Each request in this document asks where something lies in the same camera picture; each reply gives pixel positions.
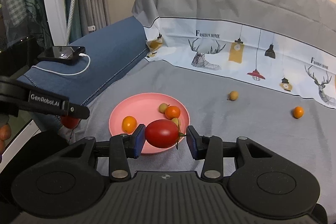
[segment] teal curtain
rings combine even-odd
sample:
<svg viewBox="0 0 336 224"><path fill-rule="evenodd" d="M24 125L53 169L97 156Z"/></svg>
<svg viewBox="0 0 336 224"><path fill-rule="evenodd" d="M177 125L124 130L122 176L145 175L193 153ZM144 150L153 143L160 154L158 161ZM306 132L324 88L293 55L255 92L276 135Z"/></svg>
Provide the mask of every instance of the teal curtain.
<svg viewBox="0 0 336 224"><path fill-rule="evenodd" d="M71 0L65 0L67 20L69 18ZM79 16L78 0L76 0L75 10L73 12L72 27L70 33L70 43L82 37L81 21Z"/></svg>

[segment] gray tablecloth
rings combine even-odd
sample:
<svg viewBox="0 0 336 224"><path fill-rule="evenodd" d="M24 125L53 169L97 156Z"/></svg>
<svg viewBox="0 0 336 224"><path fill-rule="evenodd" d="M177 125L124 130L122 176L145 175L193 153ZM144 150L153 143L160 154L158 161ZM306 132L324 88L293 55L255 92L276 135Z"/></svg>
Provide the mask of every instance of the gray tablecloth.
<svg viewBox="0 0 336 224"><path fill-rule="evenodd" d="M237 101L228 101L227 94L237 90ZM235 142L246 136L309 170L321 187L319 203L327 211L329 223L336 221L336 110L310 99L284 94L237 80L182 69L164 61L141 60L127 75L113 83L94 99L91 116L81 121L73 132L61 134L75 142L85 136L97 141L110 138L108 120L114 107L129 96L158 92L181 101L190 114L190 123L200 135L213 134L224 141ZM294 119L291 110L297 105L305 109L301 119ZM108 160L100 159L98 171L107 175ZM132 173L137 170L181 171L202 169L202 161L194 161L186 141L179 150L142 155L129 159ZM224 159L224 174L235 170L233 159Z"/></svg>

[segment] pink plate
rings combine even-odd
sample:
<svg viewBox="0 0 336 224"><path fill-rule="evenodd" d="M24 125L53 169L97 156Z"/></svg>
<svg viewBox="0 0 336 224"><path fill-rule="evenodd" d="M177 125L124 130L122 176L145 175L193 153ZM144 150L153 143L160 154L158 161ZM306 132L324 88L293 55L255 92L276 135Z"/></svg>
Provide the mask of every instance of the pink plate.
<svg viewBox="0 0 336 224"><path fill-rule="evenodd" d="M162 103L179 107L181 110L181 115L179 117L181 123L180 129L181 132L185 134L186 128L190 122L190 117L184 105L173 97L165 94L141 93L123 100L113 109L109 119L109 130L111 135L114 136L123 133L121 123L126 116L133 116L137 120L138 125L143 123L145 126L155 120L166 119L165 115L158 110L159 105ZM160 153L170 148L156 148L146 141L142 149L142 154Z"/></svg>

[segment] crosshair logo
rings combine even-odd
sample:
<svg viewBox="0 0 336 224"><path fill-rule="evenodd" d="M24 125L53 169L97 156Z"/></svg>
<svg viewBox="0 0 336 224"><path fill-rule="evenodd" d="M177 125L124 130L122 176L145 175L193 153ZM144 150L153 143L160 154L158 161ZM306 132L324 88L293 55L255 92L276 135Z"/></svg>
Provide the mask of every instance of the crosshair logo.
<svg viewBox="0 0 336 224"><path fill-rule="evenodd" d="M161 178L163 178L164 180L167 180L167 179L170 179L171 176L168 175L168 174L164 174L164 175L161 176Z"/></svg>

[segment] white charging cable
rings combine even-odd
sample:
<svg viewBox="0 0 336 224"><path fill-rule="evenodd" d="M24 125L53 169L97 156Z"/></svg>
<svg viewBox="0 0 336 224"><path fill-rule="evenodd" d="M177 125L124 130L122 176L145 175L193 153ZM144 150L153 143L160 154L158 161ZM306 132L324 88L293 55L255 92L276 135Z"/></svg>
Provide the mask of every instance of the white charging cable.
<svg viewBox="0 0 336 224"><path fill-rule="evenodd" d="M56 71L52 71L52 70L48 70L48 69L42 69L40 67L37 67L37 66L32 66L32 68L36 68L36 69L39 69L39 70L43 70L43 71L46 71L46 72L51 72L51 73L54 73L56 75L62 75L62 76L75 76L75 75L80 75L81 73L85 72L87 70L87 68L89 67L90 63L91 63L91 58L90 56L88 56L87 54L83 54L83 53L80 53L79 56L86 56L88 59L89 59L89 62L88 64L86 65L85 69L80 71L80 72L77 72L77 73L72 73L72 74L64 74L64 73L60 73L60 72L56 72Z"/></svg>

